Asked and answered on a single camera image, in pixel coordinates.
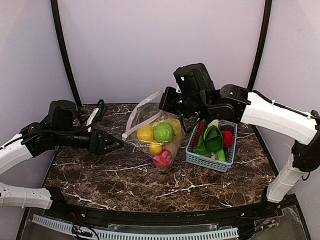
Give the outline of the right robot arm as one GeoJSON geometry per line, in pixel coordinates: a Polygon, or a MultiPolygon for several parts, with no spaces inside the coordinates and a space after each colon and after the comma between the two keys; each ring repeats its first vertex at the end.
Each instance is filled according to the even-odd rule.
{"type": "Polygon", "coordinates": [[[263,127],[294,139],[291,155],[266,190],[269,202],[279,203],[305,173],[320,166],[320,116],[266,98],[260,92],[227,84],[215,89],[203,63],[179,67],[173,73],[177,88],[166,87],[159,109],[197,117],[207,123],[226,120],[263,127]]]}

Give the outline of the orange yellow mango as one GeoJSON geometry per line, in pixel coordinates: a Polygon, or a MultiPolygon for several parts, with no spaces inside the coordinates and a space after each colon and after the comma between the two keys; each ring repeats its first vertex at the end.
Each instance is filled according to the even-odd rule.
{"type": "Polygon", "coordinates": [[[148,150],[150,153],[158,155],[163,150],[163,146],[158,142],[151,142],[148,146],[148,150]]]}

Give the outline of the red apple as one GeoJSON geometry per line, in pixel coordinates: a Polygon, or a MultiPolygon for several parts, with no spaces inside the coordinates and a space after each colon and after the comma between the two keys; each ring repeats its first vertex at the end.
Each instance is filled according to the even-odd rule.
{"type": "Polygon", "coordinates": [[[167,149],[163,149],[159,154],[154,156],[152,160],[157,167],[170,167],[173,162],[172,153],[167,149]]]}

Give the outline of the clear zip top bag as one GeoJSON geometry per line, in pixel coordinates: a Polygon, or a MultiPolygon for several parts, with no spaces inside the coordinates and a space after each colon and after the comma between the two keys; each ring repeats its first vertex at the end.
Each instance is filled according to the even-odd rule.
{"type": "Polygon", "coordinates": [[[159,109],[164,90],[139,102],[131,112],[122,139],[152,158],[159,171],[169,169],[180,149],[185,131],[178,117],[159,109]]]}

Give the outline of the yellow lemon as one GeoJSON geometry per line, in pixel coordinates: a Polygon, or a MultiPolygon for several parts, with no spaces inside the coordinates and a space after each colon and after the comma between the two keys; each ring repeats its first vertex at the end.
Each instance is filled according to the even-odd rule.
{"type": "Polygon", "coordinates": [[[154,132],[151,124],[147,124],[136,131],[137,139],[143,143],[147,144],[154,140],[154,132]]]}

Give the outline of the yellow white napa cabbage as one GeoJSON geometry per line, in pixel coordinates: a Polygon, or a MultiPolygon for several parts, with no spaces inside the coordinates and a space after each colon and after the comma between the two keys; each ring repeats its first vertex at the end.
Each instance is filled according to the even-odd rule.
{"type": "Polygon", "coordinates": [[[172,128],[173,128],[173,141],[170,142],[170,143],[160,143],[160,142],[158,142],[158,143],[162,144],[164,149],[169,150],[171,152],[172,159],[174,160],[176,158],[176,156],[177,156],[178,150],[179,150],[180,145],[181,145],[182,136],[183,136],[183,132],[182,132],[182,127],[181,127],[180,121],[178,119],[175,119],[175,118],[168,118],[168,119],[165,119],[165,120],[156,121],[155,123],[152,124],[152,128],[154,129],[154,127],[156,125],[160,124],[160,123],[169,123],[169,124],[172,125],[172,128]]]}

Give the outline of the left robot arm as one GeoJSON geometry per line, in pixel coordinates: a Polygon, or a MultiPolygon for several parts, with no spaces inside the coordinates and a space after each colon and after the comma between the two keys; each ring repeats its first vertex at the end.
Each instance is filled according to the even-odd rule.
{"type": "MultiPolygon", "coordinates": [[[[95,155],[106,155],[121,149],[124,142],[103,130],[95,129],[105,113],[105,102],[100,99],[86,121],[69,100],[54,100],[47,116],[22,128],[12,139],[0,147],[0,172],[54,150],[72,147],[88,150],[95,155]]],[[[40,208],[49,210],[52,205],[64,202],[61,191],[55,187],[26,188],[0,184],[1,207],[40,208]]]]}

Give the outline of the green apple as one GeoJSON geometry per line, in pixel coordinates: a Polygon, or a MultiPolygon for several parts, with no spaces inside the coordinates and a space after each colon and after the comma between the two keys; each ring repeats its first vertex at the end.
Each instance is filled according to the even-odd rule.
{"type": "Polygon", "coordinates": [[[161,122],[153,128],[154,139],[159,143],[170,143],[173,141],[173,127],[170,123],[161,122]]]}

